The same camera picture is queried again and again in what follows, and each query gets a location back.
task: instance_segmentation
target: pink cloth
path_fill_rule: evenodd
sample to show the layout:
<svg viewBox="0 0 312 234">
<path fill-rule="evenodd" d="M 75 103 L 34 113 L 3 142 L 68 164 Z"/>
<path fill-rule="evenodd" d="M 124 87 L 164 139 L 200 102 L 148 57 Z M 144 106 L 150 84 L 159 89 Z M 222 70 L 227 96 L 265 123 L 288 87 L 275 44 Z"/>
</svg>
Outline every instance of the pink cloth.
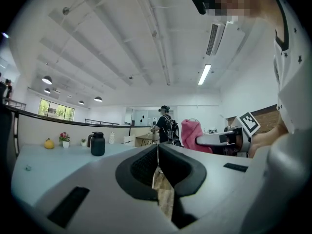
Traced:
<svg viewBox="0 0 312 234">
<path fill-rule="evenodd" d="M 183 145 L 187 149 L 212 154 L 213 152 L 210 147 L 196 144 L 196 138 L 202 135 L 203 131 L 198 121 L 190 121 L 188 119 L 182 121 L 181 137 Z"/>
</svg>

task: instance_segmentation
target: pink flowers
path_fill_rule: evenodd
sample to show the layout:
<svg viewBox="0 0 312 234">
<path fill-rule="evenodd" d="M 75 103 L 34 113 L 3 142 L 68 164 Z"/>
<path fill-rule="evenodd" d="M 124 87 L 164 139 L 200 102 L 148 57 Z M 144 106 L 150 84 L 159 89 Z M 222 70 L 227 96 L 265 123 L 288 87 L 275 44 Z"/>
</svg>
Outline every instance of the pink flowers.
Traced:
<svg viewBox="0 0 312 234">
<path fill-rule="evenodd" d="M 60 141 L 70 141 L 70 137 L 66 132 L 60 133 L 59 135 Z"/>
</svg>

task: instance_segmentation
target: white counter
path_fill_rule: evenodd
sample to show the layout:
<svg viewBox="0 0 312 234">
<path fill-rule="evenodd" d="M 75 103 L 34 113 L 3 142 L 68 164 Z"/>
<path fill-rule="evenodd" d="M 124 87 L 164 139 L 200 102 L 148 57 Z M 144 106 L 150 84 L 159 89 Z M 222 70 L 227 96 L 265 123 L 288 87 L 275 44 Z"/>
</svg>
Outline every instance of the white counter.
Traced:
<svg viewBox="0 0 312 234">
<path fill-rule="evenodd" d="M 93 156 L 90 148 L 82 146 L 56 146 L 48 150 L 40 145 L 25 145 L 14 167 L 12 195 L 34 206 L 45 192 L 85 164 L 133 148 L 123 144 L 106 144 L 103 156 Z"/>
</svg>

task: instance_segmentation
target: brick wall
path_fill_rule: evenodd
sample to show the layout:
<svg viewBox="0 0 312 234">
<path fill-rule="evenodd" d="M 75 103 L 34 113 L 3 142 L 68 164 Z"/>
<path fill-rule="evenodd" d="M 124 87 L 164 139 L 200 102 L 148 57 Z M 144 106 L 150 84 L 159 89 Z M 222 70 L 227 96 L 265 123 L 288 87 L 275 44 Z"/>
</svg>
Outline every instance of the brick wall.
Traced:
<svg viewBox="0 0 312 234">
<path fill-rule="evenodd" d="M 251 113 L 261 126 L 260 129 L 256 132 L 257 134 L 266 133 L 270 131 L 276 126 L 278 122 L 279 111 L 276 109 L 276 105 L 258 111 L 254 111 Z M 233 123 L 234 119 L 235 117 L 227 119 L 229 125 Z"/>
</svg>

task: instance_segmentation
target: flower pot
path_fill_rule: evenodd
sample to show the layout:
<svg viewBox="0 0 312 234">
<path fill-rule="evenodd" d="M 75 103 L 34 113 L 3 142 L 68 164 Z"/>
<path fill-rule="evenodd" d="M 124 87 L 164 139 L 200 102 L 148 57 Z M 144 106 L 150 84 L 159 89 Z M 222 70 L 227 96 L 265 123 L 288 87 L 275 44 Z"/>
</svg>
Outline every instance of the flower pot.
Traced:
<svg viewBox="0 0 312 234">
<path fill-rule="evenodd" d="M 69 141 L 63 141 L 63 147 L 68 148 L 69 147 Z"/>
</svg>

